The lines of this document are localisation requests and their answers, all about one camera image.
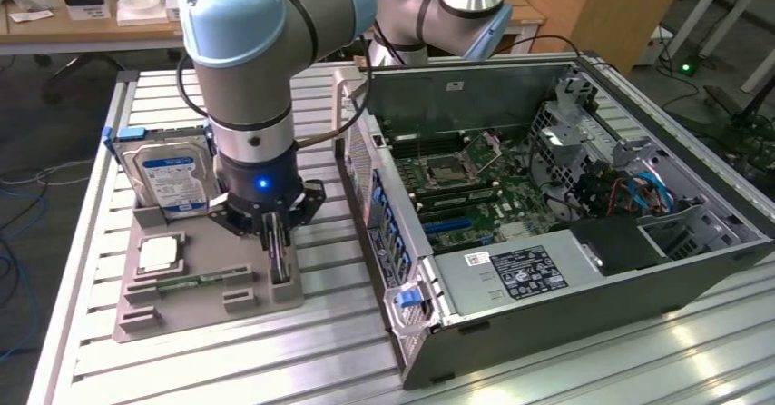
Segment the white cable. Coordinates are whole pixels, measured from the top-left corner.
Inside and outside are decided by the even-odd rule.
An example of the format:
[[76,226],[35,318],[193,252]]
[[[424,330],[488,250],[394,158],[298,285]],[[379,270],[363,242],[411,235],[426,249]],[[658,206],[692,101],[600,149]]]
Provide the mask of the white cable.
[[68,167],[79,166],[81,164],[92,164],[93,162],[95,162],[95,160],[91,159],[91,160],[79,160],[75,162],[67,162],[63,164],[57,164],[56,166],[47,167],[41,172],[37,173],[37,175],[33,178],[28,178],[25,180],[8,181],[8,180],[0,178],[0,184],[23,185],[23,184],[29,184],[29,183],[39,183],[39,184],[48,184],[49,186],[56,186],[56,185],[72,185],[72,184],[83,183],[84,181],[87,181],[89,179],[88,176],[85,178],[79,178],[76,180],[69,180],[69,181],[61,181],[57,183],[44,182],[44,177],[48,177],[48,175],[51,175],[53,172],[56,172],[60,169],[67,169]]

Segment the metal table surface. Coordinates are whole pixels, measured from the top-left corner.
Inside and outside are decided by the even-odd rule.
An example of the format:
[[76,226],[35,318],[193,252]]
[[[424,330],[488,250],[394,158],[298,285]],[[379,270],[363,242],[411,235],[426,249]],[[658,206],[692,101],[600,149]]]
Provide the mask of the metal table surface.
[[[338,65],[318,64],[294,80],[299,137],[331,128]],[[191,71],[184,79],[200,104]],[[200,121],[177,97],[172,72],[116,85],[108,125]],[[100,147],[31,404],[775,403],[770,260],[659,319],[434,388],[402,390],[331,146],[304,150],[299,165],[304,176],[326,180],[330,196],[312,225],[296,230],[304,305],[119,344],[111,334],[135,194]]]

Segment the black wire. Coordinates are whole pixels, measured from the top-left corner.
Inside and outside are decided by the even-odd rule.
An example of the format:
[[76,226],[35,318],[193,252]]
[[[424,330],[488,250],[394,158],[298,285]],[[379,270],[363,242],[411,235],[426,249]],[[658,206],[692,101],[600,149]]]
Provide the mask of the black wire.
[[360,36],[359,39],[360,39],[362,45],[363,45],[363,57],[366,58],[366,90],[364,90],[364,94],[363,94],[363,104],[359,105],[359,103],[355,101],[355,98],[352,98],[352,105],[355,106],[355,114],[352,115],[352,117],[350,118],[347,123],[344,125],[342,125],[342,127],[336,131],[331,131],[330,133],[323,133],[323,134],[316,135],[315,137],[311,137],[311,138],[303,140],[302,142],[299,142],[298,143],[299,149],[306,148],[308,146],[312,146],[314,144],[322,143],[326,140],[331,140],[331,139],[336,138],[358,122],[358,120],[360,119],[360,117],[363,115],[363,112],[366,111],[366,106],[368,105],[368,102],[370,102],[370,99],[372,96],[374,68],[372,68],[372,57],[368,53],[368,44],[366,42],[366,38],[363,36]]
[[670,51],[667,50],[667,43],[664,42],[663,23],[662,22],[659,23],[659,38],[660,38],[660,43],[663,44],[663,52],[659,55],[659,61],[660,61],[662,65],[655,67],[656,72],[659,74],[664,75],[667,78],[671,78],[671,79],[679,81],[680,83],[687,84],[691,87],[691,92],[688,94],[682,94],[680,96],[675,97],[674,99],[671,99],[670,101],[667,101],[666,103],[663,103],[660,105],[662,109],[664,110],[670,104],[674,104],[678,101],[680,101],[682,99],[691,98],[692,96],[700,94],[700,88],[691,81],[684,80],[683,78],[675,76],[674,59],[670,56]]
[[534,37],[528,37],[527,39],[518,40],[514,44],[511,44],[506,48],[495,51],[495,53],[492,55],[499,55],[499,54],[504,53],[506,51],[510,51],[511,48],[514,48],[518,44],[524,44],[524,43],[530,42],[531,40],[538,40],[538,39],[559,39],[559,40],[564,41],[566,44],[568,44],[571,46],[572,51],[576,53],[576,57],[582,58],[582,51],[579,51],[579,48],[576,47],[575,43],[571,42],[571,39],[568,39],[567,37],[563,37],[562,35],[535,35]]
[[7,256],[11,257],[12,261],[9,263],[9,266],[11,266],[11,269],[13,270],[13,283],[11,284],[11,291],[5,295],[5,298],[3,298],[3,300],[0,301],[0,310],[3,310],[3,308],[5,307],[5,305],[8,304],[11,299],[13,298],[13,295],[16,294],[16,290],[20,287],[20,271],[13,266],[13,262],[16,261],[16,256],[13,255],[13,251],[11,250],[11,246],[8,245],[8,242],[5,241],[5,239],[3,237],[0,237],[0,244],[3,244],[3,246],[5,247]]
[[363,44],[363,56],[366,57],[366,90],[363,94],[363,104],[359,106],[355,99],[352,100],[352,105],[355,105],[355,115],[350,118],[348,122],[342,125],[339,128],[336,135],[340,135],[344,131],[350,129],[350,127],[358,122],[359,118],[366,111],[366,105],[368,105],[370,98],[372,96],[372,77],[374,77],[374,68],[372,68],[372,56],[368,53],[368,44],[366,42],[366,37],[360,37],[362,44]]
[[11,61],[8,62],[8,64],[5,66],[1,66],[0,67],[0,74],[4,71],[7,71],[15,63],[16,63],[16,56],[15,55],[11,55]]
[[8,274],[11,273],[11,271],[13,270],[13,266],[11,265],[11,262],[5,262],[5,270],[3,271],[3,273],[0,274],[0,281],[8,276]]
[[388,41],[388,38],[386,37],[386,34],[383,33],[383,29],[380,28],[378,21],[375,21],[375,30],[379,33],[379,38],[383,39],[383,43],[386,44],[386,48],[387,48],[387,51],[390,52],[390,55],[392,56],[392,58],[395,60],[399,61],[400,64],[403,64],[406,66],[407,63],[403,61],[403,58],[400,58],[399,51],[396,51],[396,47]]
[[175,81],[176,81],[176,86],[177,86],[177,93],[180,94],[180,98],[183,98],[183,102],[193,110],[193,112],[197,113],[201,117],[209,117],[209,114],[207,113],[207,111],[203,110],[201,108],[199,108],[199,105],[196,105],[193,103],[193,101],[191,100],[189,94],[185,91],[185,86],[183,85],[183,64],[189,59],[191,59],[189,55],[187,53],[184,53],[180,56],[180,60],[177,60],[177,68],[175,70],[175,77],[176,77]]
[[[29,212],[29,210],[33,208],[33,206],[39,202],[41,202],[44,200],[45,192],[48,190],[48,174],[45,173],[45,171],[43,171],[40,169],[31,168],[31,169],[17,169],[13,171],[8,171],[8,172],[0,174],[0,178],[5,179],[11,173],[19,173],[19,172],[41,173],[44,186],[41,188],[40,193],[37,194],[37,197],[35,198],[35,200],[27,205],[27,207],[24,207],[24,209],[5,223],[3,223],[3,225],[0,225],[0,232],[8,226],[11,226],[11,224],[13,224],[13,222],[17,221]],[[13,255],[13,251],[11,250],[11,246],[8,245],[8,242],[5,241],[5,239],[3,238],[1,235],[0,235],[0,244],[3,244],[3,246],[5,247],[5,250],[8,252],[8,257],[11,257],[15,261],[16,256]],[[11,301],[11,298],[13,297],[13,294],[16,293],[19,286],[20,286],[20,272],[16,270],[16,267],[13,266],[13,262],[8,263],[8,268],[9,269],[3,272],[3,275],[0,275],[0,279],[4,279],[8,276],[8,274],[11,272],[13,272],[13,283],[11,284],[11,291],[8,292],[8,294],[5,295],[3,300],[0,301],[0,309],[3,309],[3,307],[7,305],[8,301]]]
[[551,194],[544,193],[544,197],[548,201],[554,201],[555,203],[560,203],[562,205],[567,206],[568,208],[572,208],[576,212],[579,212],[579,214],[582,214],[583,212],[586,212],[584,208],[580,207],[579,205],[570,203],[568,201],[563,201],[562,199],[554,197]]

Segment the motherboard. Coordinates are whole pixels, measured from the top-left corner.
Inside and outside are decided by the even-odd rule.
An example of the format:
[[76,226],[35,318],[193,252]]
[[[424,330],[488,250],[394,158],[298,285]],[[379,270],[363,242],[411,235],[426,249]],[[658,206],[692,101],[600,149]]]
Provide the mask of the motherboard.
[[456,152],[428,153],[418,142],[418,155],[396,158],[436,254],[543,234],[559,223],[527,173],[524,143],[496,130],[460,140]]

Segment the wooden cabinet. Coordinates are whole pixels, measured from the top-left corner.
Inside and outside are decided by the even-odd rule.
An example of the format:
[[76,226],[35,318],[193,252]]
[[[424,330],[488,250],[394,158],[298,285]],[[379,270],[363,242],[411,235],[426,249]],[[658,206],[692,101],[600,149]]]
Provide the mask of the wooden cabinet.
[[[646,49],[674,0],[527,0],[546,16],[539,35],[563,35],[627,73]],[[556,39],[536,40],[532,52],[568,50]]]

